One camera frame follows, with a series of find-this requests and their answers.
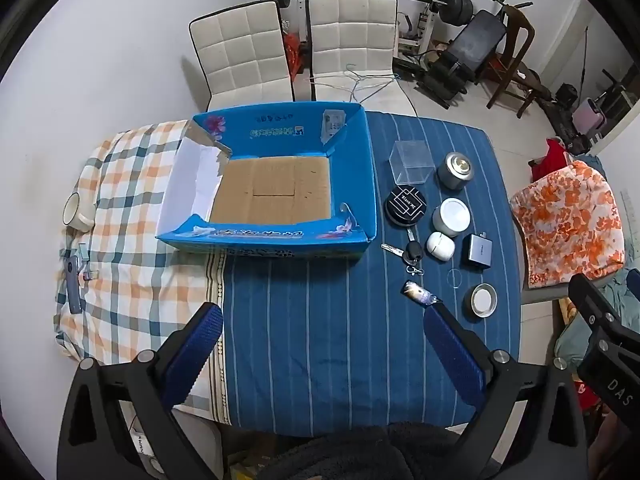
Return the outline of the silver round lid tin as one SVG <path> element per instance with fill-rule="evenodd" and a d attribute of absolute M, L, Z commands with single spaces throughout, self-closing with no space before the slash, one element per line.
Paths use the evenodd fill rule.
<path fill-rule="evenodd" d="M 477 318 L 489 318 L 497 309 L 497 304 L 498 294 L 491 284 L 480 283 L 469 292 L 469 309 Z"/>

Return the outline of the clear plastic cube box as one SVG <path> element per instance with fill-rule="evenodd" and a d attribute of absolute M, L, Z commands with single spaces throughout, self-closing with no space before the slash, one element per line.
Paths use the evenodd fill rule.
<path fill-rule="evenodd" d="M 431 150 L 424 140 L 396 141 L 388 162 L 396 185 L 422 185 L 435 169 Z"/>

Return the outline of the blue cardboard milk box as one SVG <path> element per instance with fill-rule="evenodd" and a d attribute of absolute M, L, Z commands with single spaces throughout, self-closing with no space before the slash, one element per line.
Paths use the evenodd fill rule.
<path fill-rule="evenodd" d="M 358 103 L 236 106 L 186 122 L 156 237 L 185 252 L 359 256 L 378 234 Z"/>

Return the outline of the right white padded chair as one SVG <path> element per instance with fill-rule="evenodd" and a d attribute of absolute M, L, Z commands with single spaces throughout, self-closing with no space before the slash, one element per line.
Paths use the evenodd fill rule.
<path fill-rule="evenodd" d="M 393 70 L 397 9 L 397 0 L 306 0 L 310 74 L 337 72 L 348 63 L 358 70 Z M 374 112 L 416 114 L 401 87 L 388 98 L 361 105 Z"/>

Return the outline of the silver round tin can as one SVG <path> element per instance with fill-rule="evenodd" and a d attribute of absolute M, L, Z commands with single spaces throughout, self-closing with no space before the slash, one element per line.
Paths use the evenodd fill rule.
<path fill-rule="evenodd" d="M 459 152 L 449 152 L 437 168 L 440 183 L 451 191 L 460 191 L 474 177 L 469 157 Z"/>

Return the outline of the white round jar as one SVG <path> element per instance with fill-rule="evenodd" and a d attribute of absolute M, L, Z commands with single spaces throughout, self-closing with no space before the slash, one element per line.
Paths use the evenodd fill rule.
<path fill-rule="evenodd" d="M 458 198 L 446 198 L 432 215 L 434 229 L 451 238 L 462 234 L 471 223 L 469 207 Z"/>

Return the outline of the brown wooden chair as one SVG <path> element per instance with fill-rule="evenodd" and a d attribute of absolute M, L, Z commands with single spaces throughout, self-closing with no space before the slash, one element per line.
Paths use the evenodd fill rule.
<path fill-rule="evenodd" d="M 487 64 L 488 74 L 498 82 L 487 107 L 491 108 L 500 96 L 507 94 L 523 102 L 516 112 L 516 117 L 521 118 L 541 92 L 538 78 L 523 62 L 533 43 L 535 29 L 517 6 L 506 4 L 502 14 L 506 18 L 506 43 L 503 51 L 495 53 Z"/>

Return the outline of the galaxy print lighter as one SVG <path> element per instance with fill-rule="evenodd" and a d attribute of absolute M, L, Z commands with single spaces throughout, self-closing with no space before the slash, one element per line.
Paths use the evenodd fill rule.
<path fill-rule="evenodd" d="M 424 308 L 442 302 L 435 294 L 414 281 L 406 281 L 405 284 L 402 285 L 400 293 L 402 296 L 407 297 L 416 304 L 420 304 L 420 306 Z"/>

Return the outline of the grey blue pen tool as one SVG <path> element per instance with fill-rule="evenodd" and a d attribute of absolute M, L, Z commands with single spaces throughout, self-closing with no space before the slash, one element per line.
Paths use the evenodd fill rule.
<path fill-rule="evenodd" d="M 82 296 L 85 282 L 93 280 L 90 269 L 89 248 L 86 243 L 79 243 L 63 258 L 65 287 L 68 306 L 71 314 L 79 314 L 85 309 L 86 300 Z"/>

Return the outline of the grey metal flask box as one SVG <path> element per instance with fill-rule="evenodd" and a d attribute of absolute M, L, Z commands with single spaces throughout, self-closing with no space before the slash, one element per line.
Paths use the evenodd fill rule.
<path fill-rule="evenodd" d="M 492 261 L 492 241 L 483 234 L 470 233 L 464 239 L 463 255 L 470 266 L 488 269 Z"/>

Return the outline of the orange plaid tablecloth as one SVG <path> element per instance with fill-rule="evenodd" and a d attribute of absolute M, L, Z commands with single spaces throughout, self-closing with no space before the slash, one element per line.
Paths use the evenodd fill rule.
<path fill-rule="evenodd" d="M 68 229 L 62 259 L 77 259 L 79 300 L 58 274 L 53 328 L 64 353 L 102 364 L 157 349 L 205 301 L 224 302 L 221 252 L 179 252 L 156 237 L 162 201 L 188 120 L 117 133 L 89 156 L 76 191 L 96 208 L 88 233 Z"/>

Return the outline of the orange floral cushion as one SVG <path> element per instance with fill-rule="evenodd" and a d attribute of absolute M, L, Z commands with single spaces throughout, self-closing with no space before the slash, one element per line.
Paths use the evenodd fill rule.
<path fill-rule="evenodd" d="M 581 160 L 522 188 L 510 207 L 523 235 L 529 289 L 566 284 L 575 274 L 606 278 L 626 262 L 612 188 Z"/>

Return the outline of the red bag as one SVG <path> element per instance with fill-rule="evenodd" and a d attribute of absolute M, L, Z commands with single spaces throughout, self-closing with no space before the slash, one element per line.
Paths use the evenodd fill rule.
<path fill-rule="evenodd" d="M 531 159 L 528 162 L 532 177 L 530 180 L 536 182 L 547 174 L 562 169 L 572 161 L 572 155 L 567 151 L 564 142 L 557 138 L 548 138 L 547 153 L 539 158 Z"/>

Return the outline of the pink small suitcase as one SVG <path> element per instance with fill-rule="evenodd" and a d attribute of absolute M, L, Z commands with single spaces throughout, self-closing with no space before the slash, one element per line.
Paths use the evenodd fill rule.
<path fill-rule="evenodd" d="M 572 121 L 578 133 L 593 138 L 604 126 L 606 117 L 598 103 L 587 98 L 574 110 Z"/>

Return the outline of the blue striped tablecloth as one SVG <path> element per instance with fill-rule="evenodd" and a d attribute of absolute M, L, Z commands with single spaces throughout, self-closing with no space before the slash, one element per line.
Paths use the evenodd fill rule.
<path fill-rule="evenodd" d="M 437 119 L 370 113 L 375 189 L 393 188 L 396 141 L 424 140 L 435 162 L 471 159 L 460 198 L 470 229 L 492 241 L 491 267 L 425 258 L 420 284 L 487 347 L 518 352 L 521 285 L 506 187 L 483 130 Z M 229 419 L 249 430 L 309 437 L 390 422 L 466 422 L 464 404 L 424 337 L 422 309 L 402 296 L 404 263 L 381 248 L 405 244 L 386 221 L 362 257 L 228 257 L 224 266 L 224 354 Z M 498 294 L 489 318 L 472 315 L 468 295 L 488 283 Z"/>

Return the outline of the white tape roll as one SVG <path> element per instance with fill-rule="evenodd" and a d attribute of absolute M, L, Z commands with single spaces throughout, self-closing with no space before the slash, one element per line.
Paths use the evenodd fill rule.
<path fill-rule="evenodd" d="M 86 193 L 74 191 L 63 207 L 62 221 L 66 228 L 88 233 L 96 222 L 96 205 Z"/>

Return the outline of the left white padded chair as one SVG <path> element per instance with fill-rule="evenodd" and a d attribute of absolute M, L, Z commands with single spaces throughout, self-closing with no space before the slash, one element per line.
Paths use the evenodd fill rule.
<path fill-rule="evenodd" d="M 203 15 L 189 32 L 209 91 L 208 110 L 294 100 L 275 1 Z"/>

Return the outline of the white earbuds case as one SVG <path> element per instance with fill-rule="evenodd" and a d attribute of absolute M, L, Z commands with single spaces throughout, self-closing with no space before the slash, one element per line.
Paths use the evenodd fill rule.
<path fill-rule="evenodd" d="M 455 250 L 454 240 L 439 231 L 433 232 L 425 242 L 425 251 L 442 262 L 449 261 Z"/>

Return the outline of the white padded chair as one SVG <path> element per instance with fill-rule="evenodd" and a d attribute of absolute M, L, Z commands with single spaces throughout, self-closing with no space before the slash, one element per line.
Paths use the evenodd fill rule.
<path fill-rule="evenodd" d="M 348 63 L 358 70 L 393 70 L 397 9 L 397 0 L 306 0 L 310 74 L 337 72 Z M 388 98 L 361 105 L 374 112 L 416 114 L 401 87 Z"/>
<path fill-rule="evenodd" d="M 208 110 L 294 100 L 275 1 L 203 15 L 189 32 L 209 91 Z"/>

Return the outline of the black round patterned case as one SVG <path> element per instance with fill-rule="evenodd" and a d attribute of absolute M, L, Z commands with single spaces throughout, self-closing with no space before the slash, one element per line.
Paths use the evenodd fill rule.
<path fill-rule="evenodd" d="M 386 219 L 398 228 L 415 226 L 426 214 L 427 202 L 418 188 L 396 185 L 383 203 Z"/>

